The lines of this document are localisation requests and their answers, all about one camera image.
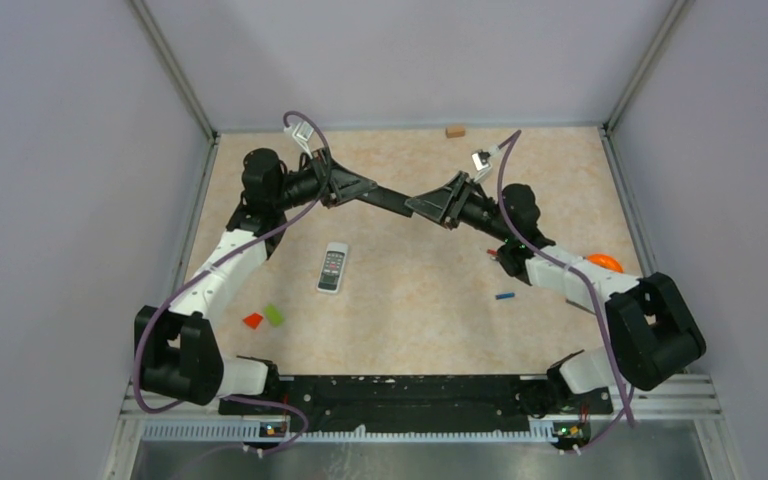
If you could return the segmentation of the black remote control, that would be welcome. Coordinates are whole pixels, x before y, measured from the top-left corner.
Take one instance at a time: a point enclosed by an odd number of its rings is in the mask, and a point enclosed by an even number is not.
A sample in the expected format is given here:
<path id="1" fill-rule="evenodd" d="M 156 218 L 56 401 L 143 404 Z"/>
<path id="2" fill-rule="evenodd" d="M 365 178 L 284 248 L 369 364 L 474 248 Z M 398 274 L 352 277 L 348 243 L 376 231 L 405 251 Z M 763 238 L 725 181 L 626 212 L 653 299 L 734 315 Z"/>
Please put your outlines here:
<path id="1" fill-rule="evenodd" d="M 403 193 L 391 190 L 383 186 L 377 186 L 369 192 L 363 193 L 358 197 L 359 201 L 362 201 L 368 205 L 401 215 L 406 218 L 411 218 L 414 211 L 406 205 L 406 202 L 410 199 L 410 196 Z"/>

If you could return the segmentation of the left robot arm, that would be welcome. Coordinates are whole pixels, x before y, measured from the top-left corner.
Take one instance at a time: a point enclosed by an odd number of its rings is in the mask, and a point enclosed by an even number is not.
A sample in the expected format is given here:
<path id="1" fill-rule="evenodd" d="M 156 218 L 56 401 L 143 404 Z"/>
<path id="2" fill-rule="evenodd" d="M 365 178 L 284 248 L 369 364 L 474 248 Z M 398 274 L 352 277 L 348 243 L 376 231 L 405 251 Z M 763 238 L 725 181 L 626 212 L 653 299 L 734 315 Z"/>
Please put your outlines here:
<path id="1" fill-rule="evenodd" d="M 286 212 L 309 213 L 322 203 L 335 206 L 369 194 L 377 183 L 334 162 L 321 148 L 290 171 L 278 154 L 258 148 L 243 159 L 241 200 L 220 240 L 194 276 L 158 307 L 144 307 L 135 321 L 133 391 L 141 409 L 150 392 L 206 405 L 216 398 L 242 394 L 257 413 L 279 404 L 280 386 L 269 379 L 266 362 L 223 352 L 213 323 L 248 277 L 277 249 L 294 223 Z"/>

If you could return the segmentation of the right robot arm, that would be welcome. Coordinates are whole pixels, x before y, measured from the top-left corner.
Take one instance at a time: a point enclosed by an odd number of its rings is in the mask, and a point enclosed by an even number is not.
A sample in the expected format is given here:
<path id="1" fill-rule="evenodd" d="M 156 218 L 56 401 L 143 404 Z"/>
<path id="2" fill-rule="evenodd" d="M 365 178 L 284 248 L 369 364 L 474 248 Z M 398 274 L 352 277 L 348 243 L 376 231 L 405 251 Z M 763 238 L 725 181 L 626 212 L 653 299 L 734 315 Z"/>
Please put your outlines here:
<path id="1" fill-rule="evenodd" d="M 496 251 L 507 275 L 552 290 L 596 315 L 601 347 L 573 353 L 549 370 L 549 404 L 572 412 L 587 393 L 624 381 L 651 391 L 700 359 L 707 343 L 678 285 L 656 272 L 620 273 L 558 246 L 538 228 L 541 211 L 532 189 L 505 186 L 500 200 L 461 172 L 446 185 L 410 197 L 413 213 L 447 229 L 466 224 L 501 241 Z"/>

